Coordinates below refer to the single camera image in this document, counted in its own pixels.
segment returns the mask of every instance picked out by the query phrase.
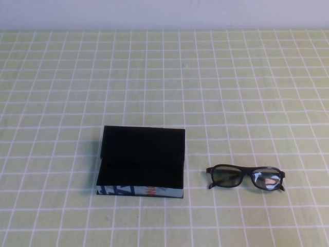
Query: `glasses lens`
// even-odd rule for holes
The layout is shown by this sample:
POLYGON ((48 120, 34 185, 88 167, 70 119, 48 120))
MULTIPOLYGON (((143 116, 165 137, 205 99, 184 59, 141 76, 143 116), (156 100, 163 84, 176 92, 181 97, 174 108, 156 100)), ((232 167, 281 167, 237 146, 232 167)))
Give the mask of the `glasses lens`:
POLYGON ((261 188, 274 189, 280 183, 281 176, 273 169, 258 169, 253 172, 252 179, 261 188))
POLYGON ((234 187, 241 180, 241 171, 234 167, 218 166, 213 171, 213 179, 218 186, 234 187))

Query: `white grid line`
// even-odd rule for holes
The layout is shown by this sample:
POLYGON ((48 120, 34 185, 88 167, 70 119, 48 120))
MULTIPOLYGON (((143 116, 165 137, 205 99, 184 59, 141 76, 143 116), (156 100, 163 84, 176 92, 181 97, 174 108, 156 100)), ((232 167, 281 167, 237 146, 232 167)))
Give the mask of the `white grid line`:
MULTIPOLYGON (((49 100, 49 97, 50 97, 50 90, 49 90, 49 92, 48 92, 48 96, 47 96, 47 102, 48 102, 48 100, 49 100)), ((44 107, 43 107, 43 111, 42 111, 42 115, 45 115, 45 110, 46 110, 46 105, 47 104, 45 104, 44 105, 44 107)), ((37 130, 37 133, 35 134, 35 139, 34 139, 34 143, 36 143, 36 137, 38 136, 38 132, 39 132, 39 130, 40 130, 40 125, 41 125, 41 119, 40 119, 40 121, 39 121, 39 125, 38 125, 38 130, 37 130)), ((53 148, 53 151, 52 151, 52 156, 54 155, 54 152, 55 152, 55 145, 54 145, 54 148, 53 148)), ((47 171, 47 173, 46 173, 46 179, 45 179, 45 182, 44 182, 44 185, 43 185, 43 190, 42 190, 42 194, 41 194, 41 199, 40 199, 40 202, 39 202, 39 207, 38 207, 38 211, 37 211, 37 213, 36 213, 36 217, 35 217, 35 221, 34 221, 34 224, 33 224, 33 230, 32 230, 32 234, 31 234, 31 238, 30 238, 30 242, 29 242, 29 246, 32 246, 32 241, 33 241, 33 237, 34 237, 34 233, 35 233, 35 228, 36 228, 36 223, 37 223, 37 220, 38 220, 38 217, 39 217, 39 212, 40 212, 40 208, 41 208, 41 203, 42 203, 42 199, 43 199, 43 196, 44 196, 44 192, 45 192, 45 189, 46 189, 46 184, 47 184, 47 179, 48 179, 48 175, 50 174, 50 168, 51 168, 51 162, 49 163, 49 167, 48 167, 48 171, 47 171)))
MULTIPOLYGON (((21 123, 22 119, 23 119, 23 115, 20 116, 19 123, 21 123)), ((19 129, 17 128, 16 131, 15 131, 14 139, 16 138, 16 135, 17 135, 18 130, 19 130, 19 129)), ((13 143, 10 145, 10 148, 9 148, 8 154, 9 154, 9 153, 11 152, 11 150, 12 150, 13 143)), ((21 190, 22 190, 24 177, 25 177, 25 174, 23 175, 22 180, 21 180, 21 182, 20 182, 20 188, 19 188, 19 190, 18 190, 18 193, 17 193, 16 199, 15 199, 15 203, 14 203, 14 206, 13 206, 13 211, 11 212, 11 215, 10 215, 10 218, 9 218, 9 222, 8 222, 8 226, 7 226, 7 231, 6 231, 5 236, 4 236, 4 239, 3 239, 2 247, 5 246, 6 238, 7 238, 7 236, 8 236, 8 229, 9 229, 9 227, 10 227, 10 225, 11 225, 11 221, 12 221, 12 218, 13 218, 13 215, 14 215, 14 210, 15 210, 15 208, 16 208, 16 206, 17 206, 17 202, 18 202, 18 199, 19 199, 19 196, 20 196, 20 192, 21 192, 21 190)))
MULTIPOLYGON (((73 76, 74 76, 74 74, 75 74, 76 67, 77 67, 77 63, 78 63, 78 61, 76 61, 76 63, 75 63, 75 68, 74 68, 73 73, 72 73, 72 78, 73 78, 73 76)), ((68 96, 69 96, 69 93, 67 94, 67 98, 66 98, 66 102, 65 102, 65 106, 64 106, 64 108, 66 108, 66 106, 67 106, 68 96)), ((81 118, 81 123, 80 123, 79 138, 80 138, 80 134, 81 134, 81 124, 82 124, 82 120, 83 120, 83 117, 81 118)), ((61 131, 61 127, 59 128, 59 131, 58 131, 58 134, 57 134, 57 140, 58 140, 58 136, 59 136, 60 131, 61 131)), ((68 182, 68 188, 70 187, 71 179, 72 179, 72 173, 70 174, 70 178, 69 178, 69 182, 68 182)), ((66 194, 65 194, 64 208, 63 208, 63 210, 62 210, 61 222, 60 222, 59 232, 58 232, 58 235, 57 235, 57 241, 56 241, 56 247, 58 247, 58 245, 59 245, 59 241, 60 241, 61 229, 62 229, 63 219, 64 219, 64 213, 65 213, 65 206, 66 206, 66 201, 67 201, 67 195, 68 195, 68 190, 66 191, 66 194)))
MULTIPOLYGON (((181 52, 180 52, 180 31, 178 31, 178 40, 179 40, 179 58, 181 58, 181 52)), ((180 60, 180 75, 182 77, 183 75, 183 70, 182 70, 182 62, 180 60)), ((183 88, 183 80, 181 79, 181 88, 183 88)), ((183 120, 184 120, 184 129, 186 129, 186 118, 185 118, 185 107, 184 107, 184 104, 182 106, 183 108, 183 120)), ((188 153, 188 146, 187 146, 187 143, 186 143, 186 139, 185 139, 185 151, 186 153, 188 153)), ((187 171, 189 171, 189 162, 187 161, 185 163, 185 166, 187 169, 187 171)), ((189 172, 187 173, 187 191, 189 193, 189 205, 190 205, 190 208, 189 208, 189 213, 190 213, 190 229, 191 229, 191 245, 192 247, 194 247, 194 241, 193 241, 193 224, 192 224, 192 209, 191 209, 191 206, 192 206, 192 203, 191 203, 191 187, 190 187, 190 176, 189 176, 189 172)))
MULTIPOLYGON (((230 48, 230 53, 231 53, 231 56, 233 58, 233 54, 232 54, 232 50, 231 50, 231 45, 229 43, 229 48, 230 48)), ((234 74, 235 74, 235 77, 237 78, 237 75, 236 75, 236 71, 235 71, 235 66, 234 66, 234 63, 233 63, 233 68, 234 68, 234 74)), ((242 96, 241 96, 241 93, 239 91, 239 94, 240 94, 240 100, 241 100, 241 104, 242 104, 242 96)), ((246 245, 247 247, 249 247, 249 242, 248 242, 248 238, 247 238, 247 232, 246 232, 246 229, 245 229, 245 219, 244 219, 244 216, 243 216, 243 210, 242 210, 242 203, 241 203, 241 197, 240 197, 240 191, 238 190, 237 191, 237 197, 239 199, 239 204, 240 204, 240 212, 241 212, 241 218, 242 218, 242 225, 244 227, 243 231, 244 231, 244 234, 245 234, 245 241, 246 241, 246 245)))
MULTIPOLYGON (((107 92, 106 92, 106 97, 108 97, 108 87, 109 87, 109 84, 107 85, 107 92)), ((123 112, 123 117, 122 117, 122 123, 124 123, 124 112, 123 112)), ((113 209, 113 216, 112 216, 112 227, 111 227, 111 242, 110 242, 110 247, 113 246, 113 236, 114 236, 114 222, 115 222, 115 210, 116 210, 116 207, 117 207, 117 198, 118 196, 115 196, 115 199, 114 199, 114 209, 113 209)))
MULTIPOLYGON (((214 53, 214 57, 215 57, 215 50, 214 50, 214 43, 213 43, 213 38, 212 38, 212 31, 210 31, 210 38, 211 38, 212 49, 213 49, 213 53, 214 53)), ((205 131, 206 131, 206 139, 207 139, 208 162, 209 162, 209 165, 210 165, 211 164, 211 158, 210 158, 210 150, 209 150, 209 144, 208 144, 209 137, 208 137, 208 134, 207 134, 207 122, 206 122, 206 118, 205 118, 205 131)), ((220 228, 219 228, 219 223, 218 223, 217 204, 216 204, 216 197, 215 197, 215 190, 214 189, 212 190, 212 196, 214 198, 214 206, 215 206, 215 217, 216 217, 216 226, 217 226, 217 234, 218 234, 218 246, 221 247, 222 246, 222 243, 221 243, 220 228)))
MULTIPOLYGON (((280 160, 279 160, 279 158, 278 158, 278 155, 277 155, 277 161, 278 161, 278 164, 279 164, 280 169, 282 169, 282 168, 281 168, 281 164, 280 164, 280 160)), ((291 205, 291 198, 290 198, 289 190, 287 189, 286 192, 287 192, 287 195, 288 195, 289 204, 291 205)), ((293 214, 293 218, 294 218, 295 226, 298 226, 294 210, 291 209, 291 212, 292 212, 292 214, 293 214)), ((298 238, 299 238, 300 244, 301 244, 301 246, 303 247, 304 244, 303 244, 303 241, 302 241, 302 238, 301 238, 301 235, 300 235, 300 231, 299 231, 299 229, 297 229, 297 232, 298 232, 298 238)))
MULTIPOLYGON (((302 101, 302 98, 300 97, 300 94, 299 94, 298 91, 297 91, 297 94, 298 94, 299 99, 301 100, 301 103, 302 103, 304 109, 306 110, 306 107, 305 107, 305 105, 304 105, 304 102, 302 101)), ((307 119, 308 119, 309 124, 311 124, 311 120, 310 120, 308 114, 306 114, 306 116, 307 116, 307 119)), ((316 137, 316 135, 315 135, 315 133, 314 133, 314 130, 313 130, 312 126, 310 126, 310 128, 311 128, 311 131, 312 131, 313 136, 316 137)), ((317 143, 318 148, 320 149, 320 145, 319 145, 319 143, 318 143, 318 140, 315 139, 315 141, 316 141, 316 143, 317 143)), ((296 142, 295 139, 294 139, 294 142, 295 142, 295 145, 296 145, 297 150, 299 151, 299 147, 298 147, 297 142, 296 142)), ((305 166, 304 166, 304 161, 303 161, 302 157, 300 156, 300 154, 299 154, 299 158, 300 158, 300 161, 301 161, 302 167, 305 168, 305 166)), ((308 175, 306 174, 305 177, 306 177, 307 183, 310 185, 310 182, 309 182, 309 179, 308 179, 308 175)), ((312 199, 313 199, 315 205, 317 205, 317 202, 316 202, 316 200, 315 200, 315 196, 314 196, 314 193, 313 193, 312 189, 310 190, 310 192, 311 192, 312 199)), ((323 225, 323 221, 322 221, 322 218, 321 218, 321 214, 320 214, 320 212, 319 212, 319 208, 316 207, 316 210, 317 210, 317 213, 318 213, 318 215, 319 215, 320 222, 321 222, 321 224, 323 225)), ((329 245, 329 239, 328 239, 328 236, 327 236, 326 230, 325 230, 324 228, 323 228, 323 233, 324 233, 324 235, 325 235, 325 238, 326 238, 327 244, 329 245)))
MULTIPOLYGON (((244 34, 244 31, 242 30, 242 35, 243 35, 243 38, 245 40, 245 34, 244 34)), ((241 91, 240 91, 240 88, 239 88, 239 94, 240 94, 240 97, 241 97, 241 101, 242 101, 242 95, 241 95, 241 91)), ((263 108, 263 111, 265 113, 265 108, 264 108, 264 105, 263 105, 263 102, 261 100, 261 104, 262 104, 262 108, 263 108)), ((245 120, 247 122, 247 117, 246 117, 246 112, 245 112, 245 108, 241 102, 241 105, 242 105, 242 108, 243 108, 243 111, 244 111, 244 117, 245 117, 245 120)), ((249 137, 249 142, 250 142, 250 146, 251 146, 251 150, 252 150, 252 153, 253 153, 253 160, 255 162, 255 166, 257 165, 257 159, 256 159, 256 156, 255 156, 255 151, 254 151, 254 147, 253 147, 253 144, 252 144, 252 139, 251 139, 251 135, 250 135, 250 131, 249 131, 249 126, 247 126, 247 131, 248 131, 248 137, 249 137)), ((269 212, 268 212, 268 208, 267 208, 267 203, 266 203, 266 199, 265 199, 265 195, 264 195, 264 192, 262 192, 262 196, 263 196, 263 200, 264 200, 264 205, 265 205, 265 209, 266 209, 266 215, 267 215, 267 219, 268 219, 268 224, 270 226, 270 231, 271 231, 271 237, 272 237, 272 241, 273 241, 273 244, 274 246, 276 246, 276 241, 275 241, 275 238, 274 238, 274 234, 273 234, 273 229, 272 229, 272 223, 271 223, 271 219, 270 219, 270 216, 269 216, 269 212)))

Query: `cutting mat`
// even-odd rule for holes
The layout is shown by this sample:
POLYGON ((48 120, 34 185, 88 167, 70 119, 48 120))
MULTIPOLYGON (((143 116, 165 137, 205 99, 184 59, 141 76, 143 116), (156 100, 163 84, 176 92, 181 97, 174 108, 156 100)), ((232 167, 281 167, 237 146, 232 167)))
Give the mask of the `cutting mat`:
POLYGON ((328 246, 329 30, 0 32, 2 246, 328 246), (103 125, 186 128, 183 199, 96 195, 103 125), (208 190, 207 167, 275 166, 208 190))

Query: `open box lid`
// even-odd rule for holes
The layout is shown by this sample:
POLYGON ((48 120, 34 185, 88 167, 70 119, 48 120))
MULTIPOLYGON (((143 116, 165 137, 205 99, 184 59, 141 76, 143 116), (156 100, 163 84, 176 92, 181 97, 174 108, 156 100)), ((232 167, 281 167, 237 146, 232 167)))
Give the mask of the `open box lid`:
POLYGON ((105 126, 97 185, 183 188, 185 130, 105 126))

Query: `black box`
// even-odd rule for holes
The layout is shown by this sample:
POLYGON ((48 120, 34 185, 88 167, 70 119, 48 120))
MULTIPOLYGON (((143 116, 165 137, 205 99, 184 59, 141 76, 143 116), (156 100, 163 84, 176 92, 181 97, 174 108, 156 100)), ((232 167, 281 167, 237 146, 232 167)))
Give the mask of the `black box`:
POLYGON ((183 198, 185 130, 104 126, 97 194, 183 198))

